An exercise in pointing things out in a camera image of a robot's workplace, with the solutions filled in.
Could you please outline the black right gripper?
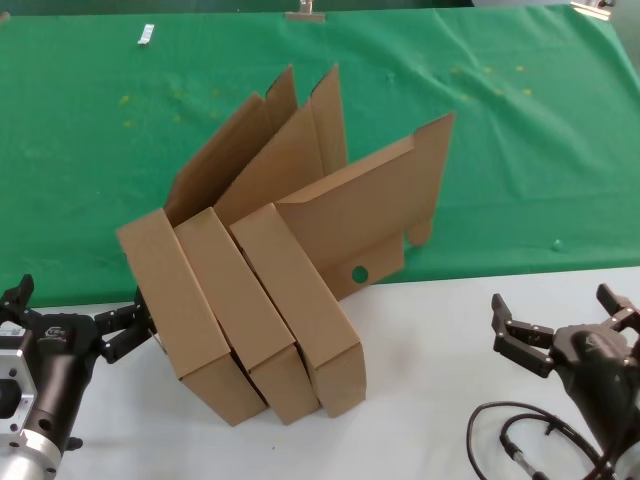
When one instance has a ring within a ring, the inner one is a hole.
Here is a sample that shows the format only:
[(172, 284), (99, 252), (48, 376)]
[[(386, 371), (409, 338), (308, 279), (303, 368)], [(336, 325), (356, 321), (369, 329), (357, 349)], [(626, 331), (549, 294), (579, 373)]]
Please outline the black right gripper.
[(555, 364), (599, 446), (617, 460), (639, 441), (639, 373), (619, 333), (627, 328), (640, 333), (639, 309), (607, 284), (598, 286), (596, 298), (609, 314), (602, 325), (563, 327), (554, 334), (551, 328), (515, 320), (502, 296), (494, 294), (493, 349), (541, 378)]

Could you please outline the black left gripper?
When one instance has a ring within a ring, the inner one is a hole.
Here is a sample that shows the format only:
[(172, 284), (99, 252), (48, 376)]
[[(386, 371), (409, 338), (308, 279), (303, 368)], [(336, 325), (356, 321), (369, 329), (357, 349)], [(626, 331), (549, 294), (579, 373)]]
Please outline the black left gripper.
[(96, 360), (113, 364), (156, 335), (151, 313), (137, 289), (132, 304), (98, 314), (41, 314), (28, 309), (34, 281), (25, 274), (1, 296), (1, 323), (30, 332), (35, 354), (36, 398), (25, 427), (43, 435), (59, 450), (78, 450), (72, 435)]

